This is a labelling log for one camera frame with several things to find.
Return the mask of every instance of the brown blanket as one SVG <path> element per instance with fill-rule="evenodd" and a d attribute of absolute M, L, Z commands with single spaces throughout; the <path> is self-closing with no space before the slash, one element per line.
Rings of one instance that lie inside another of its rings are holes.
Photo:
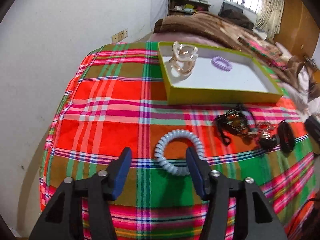
<path fill-rule="evenodd" d="M 166 33 L 166 32 L 184 32 L 199 35 L 220 43 L 222 46 L 242 51 L 250 54 L 262 62 L 264 65 L 269 65 L 269 58 L 259 57 L 257 53 L 250 47 L 244 45 L 239 41 L 240 38 L 250 39 L 258 43 L 261 47 L 268 47 L 269 50 L 276 52 L 274 54 L 281 55 L 279 49 L 273 44 L 262 40 L 259 36 L 233 24 L 232 22 L 223 19 L 219 16 L 213 15 L 209 12 L 196 12 L 191 16 L 169 16 L 164 19 L 158 20 L 155 25 L 154 33 Z M 290 84 L 299 92 L 299 80 L 298 74 L 301 71 L 304 63 L 297 57 L 289 59 L 285 69 L 272 67 L 276 75 L 283 82 Z M 306 64 L 310 78 L 309 87 L 309 100 L 320 96 L 320 89 L 316 86 L 316 82 L 312 76 L 312 68 Z"/>

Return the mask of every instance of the silver bolt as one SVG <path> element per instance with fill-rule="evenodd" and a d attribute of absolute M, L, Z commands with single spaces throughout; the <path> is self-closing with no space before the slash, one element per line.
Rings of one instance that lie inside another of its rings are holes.
<path fill-rule="evenodd" d="M 216 171 L 216 170 L 211 171 L 211 175 L 214 177 L 219 177 L 220 174 L 221 174 L 220 171 Z"/>
<path fill-rule="evenodd" d="M 99 177 L 105 177 L 107 174 L 108 174 L 108 173 L 107 173 L 106 170 L 101 170 L 101 171 L 98 172 L 98 176 L 99 176 Z"/>
<path fill-rule="evenodd" d="M 249 184 L 252 184 L 252 183 L 254 183 L 254 179 L 251 178 L 251 177 L 246 177 L 246 178 L 245 178 L 245 182 L 246 182 L 246 183 L 249 183 Z"/>
<path fill-rule="evenodd" d="M 73 182 L 73 178 L 71 177 L 66 177 L 64 180 L 63 180 L 64 183 L 71 183 Z"/>

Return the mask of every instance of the checkered cloth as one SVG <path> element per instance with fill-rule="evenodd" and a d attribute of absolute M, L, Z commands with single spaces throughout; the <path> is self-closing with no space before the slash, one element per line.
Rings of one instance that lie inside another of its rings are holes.
<path fill-rule="evenodd" d="M 225 147 L 212 121 L 235 105 L 168 106 L 157 43 L 103 46 L 83 60 L 52 122 L 40 171 L 41 208 L 65 177 L 90 177 L 128 146 L 133 153 L 131 168 L 122 194 L 110 205 L 118 239 L 198 239 L 208 203 L 196 195 L 190 176 L 168 174 L 153 157 L 161 136 L 186 129 L 201 139 L 212 169 L 233 179 L 253 177 L 285 230 L 293 225 L 291 239 L 297 239 L 301 222 L 312 209 L 309 203 L 298 213 L 314 195 L 313 154 L 295 106 L 284 93 L 277 104 L 245 106 L 257 121 L 290 123 L 296 147 L 289 157 L 279 146 L 265 153 L 256 142 L 231 134 L 232 144 Z M 184 166 L 190 145 L 184 139 L 173 141 L 165 156 Z M 82 211 L 85 238 L 91 239 L 86 199 Z M 226 231 L 230 240 L 234 215 L 235 200 L 230 199 Z"/>

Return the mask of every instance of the black hair tie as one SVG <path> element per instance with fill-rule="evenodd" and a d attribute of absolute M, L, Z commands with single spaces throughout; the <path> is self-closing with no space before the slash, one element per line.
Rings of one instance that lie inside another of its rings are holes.
<path fill-rule="evenodd" d="M 296 141 L 290 125 L 285 120 L 279 123 L 278 135 L 282 151 L 285 154 L 292 152 L 296 144 Z"/>

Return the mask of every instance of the patterned curtain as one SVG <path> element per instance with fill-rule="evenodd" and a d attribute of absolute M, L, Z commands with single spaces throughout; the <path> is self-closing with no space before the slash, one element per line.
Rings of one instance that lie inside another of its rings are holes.
<path fill-rule="evenodd" d="M 284 0 L 263 0 L 254 27 L 264 30 L 268 33 L 268 38 L 273 39 L 280 32 L 283 8 Z"/>

